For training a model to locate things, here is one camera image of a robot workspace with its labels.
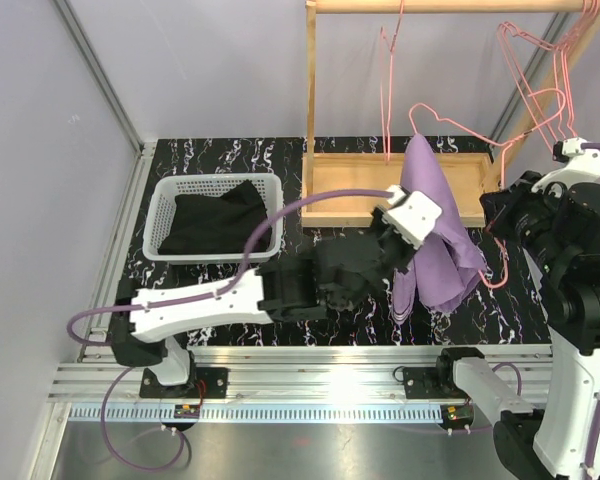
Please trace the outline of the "purple garment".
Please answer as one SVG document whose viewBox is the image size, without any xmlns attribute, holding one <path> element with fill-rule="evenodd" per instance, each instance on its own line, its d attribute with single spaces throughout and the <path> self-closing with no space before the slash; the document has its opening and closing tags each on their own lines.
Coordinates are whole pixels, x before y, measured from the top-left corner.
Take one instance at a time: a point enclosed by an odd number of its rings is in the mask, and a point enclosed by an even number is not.
<svg viewBox="0 0 600 480">
<path fill-rule="evenodd" d="M 414 135 L 406 147 L 400 185 L 425 194 L 442 214 L 409 269 L 394 273 L 391 310 L 398 325 L 411 315 L 416 301 L 434 312 L 453 312 L 475 290 L 486 269 L 434 151 L 421 134 Z"/>
</svg>

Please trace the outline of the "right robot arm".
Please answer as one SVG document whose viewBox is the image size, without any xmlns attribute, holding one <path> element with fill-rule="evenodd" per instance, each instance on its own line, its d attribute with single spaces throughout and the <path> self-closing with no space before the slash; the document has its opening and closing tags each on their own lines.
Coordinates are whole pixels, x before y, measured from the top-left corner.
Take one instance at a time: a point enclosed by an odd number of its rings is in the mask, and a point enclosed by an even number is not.
<svg viewBox="0 0 600 480">
<path fill-rule="evenodd" d="M 441 351 L 435 387 L 463 392 L 481 410 L 515 477 L 600 479 L 600 184 L 528 171 L 481 204 L 493 237 L 520 245 L 540 271 L 552 350 L 547 402 L 523 400 L 470 347 Z"/>
</svg>

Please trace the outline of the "pink wire hanger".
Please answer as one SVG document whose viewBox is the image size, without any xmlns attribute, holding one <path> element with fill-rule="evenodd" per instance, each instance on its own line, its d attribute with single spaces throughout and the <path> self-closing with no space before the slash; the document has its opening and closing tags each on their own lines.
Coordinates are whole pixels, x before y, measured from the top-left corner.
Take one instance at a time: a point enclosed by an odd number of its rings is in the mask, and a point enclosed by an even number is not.
<svg viewBox="0 0 600 480">
<path fill-rule="evenodd" d="M 399 3 L 398 19 L 393 30 L 389 35 L 388 31 L 382 27 L 380 29 L 381 40 L 381 60 L 386 65 L 380 80 L 380 114 L 382 128 L 382 144 L 384 153 L 384 163 L 388 165 L 391 157 L 391 122 L 392 122 L 392 103 L 393 103 L 393 79 L 394 79 L 394 58 L 398 35 L 404 15 L 405 1 Z"/>
</svg>

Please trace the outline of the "black trousers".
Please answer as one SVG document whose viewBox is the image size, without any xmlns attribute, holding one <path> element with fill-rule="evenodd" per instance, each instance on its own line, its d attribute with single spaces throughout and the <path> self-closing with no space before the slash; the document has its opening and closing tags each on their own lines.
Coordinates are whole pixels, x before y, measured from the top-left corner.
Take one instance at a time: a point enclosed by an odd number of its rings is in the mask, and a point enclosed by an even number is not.
<svg viewBox="0 0 600 480">
<path fill-rule="evenodd" d="M 161 255 L 241 253 L 267 218 L 265 204 L 249 180 L 219 197 L 177 195 L 175 205 L 171 230 L 158 248 Z"/>
</svg>

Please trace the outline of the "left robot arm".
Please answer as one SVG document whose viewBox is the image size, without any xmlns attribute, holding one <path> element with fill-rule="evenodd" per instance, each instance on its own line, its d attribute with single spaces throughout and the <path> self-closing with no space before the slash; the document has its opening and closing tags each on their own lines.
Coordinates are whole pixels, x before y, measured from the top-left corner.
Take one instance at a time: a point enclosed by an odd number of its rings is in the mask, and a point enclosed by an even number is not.
<svg viewBox="0 0 600 480">
<path fill-rule="evenodd" d="M 185 397 L 195 389 L 197 374 L 177 335 L 236 323 L 317 321 L 331 310 L 350 310 L 409 264 L 438 215 L 410 201 L 379 207 L 361 234 L 322 241 L 227 282 L 141 289 L 111 319 L 114 358 L 125 367 L 151 369 L 173 396 Z"/>
</svg>

